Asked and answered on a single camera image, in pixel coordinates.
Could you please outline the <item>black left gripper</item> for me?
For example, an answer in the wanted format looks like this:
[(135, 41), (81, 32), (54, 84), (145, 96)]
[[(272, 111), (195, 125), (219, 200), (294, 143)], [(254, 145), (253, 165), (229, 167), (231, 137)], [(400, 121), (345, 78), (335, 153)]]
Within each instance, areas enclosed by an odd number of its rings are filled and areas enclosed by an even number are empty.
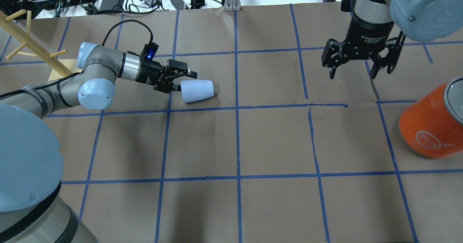
[(136, 82), (146, 85), (152, 85), (153, 90), (161, 93), (170, 94), (174, 91), (181, 92), (181, 85), (169, 82), (180, 77), (197, 79), (198, 73), (192, 71), (187, 63), (168, 59), (166, 65), (157, 61), (149, 60), (144, 57), (140, 58), (140, 67), (135, 78)]

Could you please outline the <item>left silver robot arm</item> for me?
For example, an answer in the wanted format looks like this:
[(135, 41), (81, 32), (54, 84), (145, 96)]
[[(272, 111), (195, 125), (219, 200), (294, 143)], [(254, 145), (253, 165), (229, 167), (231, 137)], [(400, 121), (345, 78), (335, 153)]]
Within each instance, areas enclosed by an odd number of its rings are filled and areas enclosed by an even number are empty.
[(155, 43), (140, 55), (83, 42), (77, 59), (80, 73), (1, 96), (1, 242), (97, 243), (59, 193), (64, 160), (59, 143), (43, 121), (50, 114), (83, 106), (103, 110), (114, 101), (118, 78), (152, 85), (155, 91), (184, 91), (175, 84), (198, 74), (185, 62), (155, 61)]

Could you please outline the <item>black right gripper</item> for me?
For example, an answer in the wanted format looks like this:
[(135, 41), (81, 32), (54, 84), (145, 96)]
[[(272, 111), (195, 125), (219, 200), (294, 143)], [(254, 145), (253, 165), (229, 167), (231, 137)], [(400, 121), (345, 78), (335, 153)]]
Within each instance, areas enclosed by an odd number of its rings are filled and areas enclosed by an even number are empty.
[[(330, 79), (334, 79), (337, 68), (349, 60), (371, 59), (371, 79), (375, 79), (384, 68), (387, 69), (387, 74), (392, 74), (405, 42), (403, 32), (400, 32), (398, 37), (387, 40), (394, 25), (392, 21), (383, 24), (366, 22), (357, 14), (352, 14), (344, 42), (328, 39), (324, 47), (322, 66), (328, 69)], [(382, 58), (379, 53), (385, 48), (387, 55)]]

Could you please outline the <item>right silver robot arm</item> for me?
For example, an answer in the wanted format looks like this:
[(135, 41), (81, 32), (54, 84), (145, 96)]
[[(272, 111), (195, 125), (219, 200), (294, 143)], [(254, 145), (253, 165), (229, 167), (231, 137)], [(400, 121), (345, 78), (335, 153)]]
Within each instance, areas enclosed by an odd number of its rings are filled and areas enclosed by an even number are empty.
[(329, 39), (322, 66), (335, 77), (351, 60), (372, 60), (370, 78), (386, 69), (391, 74), (405, 39), (430, 42), (462, 28), (463, 0), (342, 0), (341, 11), (352, 14), (346, 38)]

